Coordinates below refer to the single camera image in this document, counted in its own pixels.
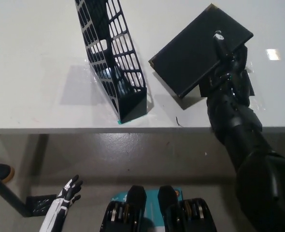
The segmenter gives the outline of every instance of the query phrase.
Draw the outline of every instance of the white robotic hand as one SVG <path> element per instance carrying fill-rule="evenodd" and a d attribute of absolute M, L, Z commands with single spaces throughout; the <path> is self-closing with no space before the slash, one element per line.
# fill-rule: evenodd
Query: white robotic hand
<path fill-rule="evenodd" d="M 75 183 L 79 178 L 76 175 L 62 189 L 57 198 L 52 202 L 40 232 L 61 232 L 69 208 L 80 195 L 75 196 L 81 190 L 82 181 Z"/>

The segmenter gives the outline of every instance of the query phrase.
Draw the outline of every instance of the black shoe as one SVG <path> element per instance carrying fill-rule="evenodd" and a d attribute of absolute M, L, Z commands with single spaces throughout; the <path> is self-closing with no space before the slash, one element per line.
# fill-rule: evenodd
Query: black shoe
<path fill-rule="evenodd" d="M 0 163 L 0 180 L 3 183 L 9 182 L 15 174 L 15 169 L 7 164 Z"/>

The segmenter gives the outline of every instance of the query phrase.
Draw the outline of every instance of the white table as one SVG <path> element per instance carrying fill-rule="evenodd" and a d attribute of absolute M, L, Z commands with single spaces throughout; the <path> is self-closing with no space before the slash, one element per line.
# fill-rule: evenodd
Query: white table
<path fill-rule="evenodd" d="M 74 0 L 0 0 L 0 133 L 209 129 L 206 100 L 183 110 L 148 64 L 209 0 L 120 2 L 147 80 L 148 114 L 117 123 L 89 69 Z M 265 130 L 285 132 L 285 1 L 214 3 L 253 32 L 251 107 Z"/>

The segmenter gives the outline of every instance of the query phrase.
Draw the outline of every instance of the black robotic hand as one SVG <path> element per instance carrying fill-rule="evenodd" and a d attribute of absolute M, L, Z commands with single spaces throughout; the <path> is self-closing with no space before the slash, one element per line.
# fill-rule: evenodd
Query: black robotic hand
<path fill-rule="evenodd" d="M 261 134 L 262 124 L 248 108 L 245 46 L 228 51 L 216 31 L 214 44 L 220 67 L 211 82 L 208 116 L 218 140 L 236 170 L 236 195 L 244 214 L 259 232 L 285 232 L 285 158 L 272 150 Z"/>

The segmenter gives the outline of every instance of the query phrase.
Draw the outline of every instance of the robotic arm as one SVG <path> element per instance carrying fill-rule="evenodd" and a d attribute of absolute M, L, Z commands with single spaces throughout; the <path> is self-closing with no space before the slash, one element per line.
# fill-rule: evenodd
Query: robotic arm
<path fill-rule="evenodd" d="M 269 146 L 249 108 L 247 48 L 232 54 L 220 31 L 214 45 L 221 65 L 210 80 L 208 116 L 236 170 L 240 207 L 257 231 L 285 232 L 285 158 Z"/>
<path fill-rule="evenodd" d="M 80 195 L 75 196 L 81 190 L 82 181 L 75 183 L 79 178 L 76 175 L 62 189 L 57 198 L 52 202 L 40 232 L 61 232 L 69 208 Z"/>

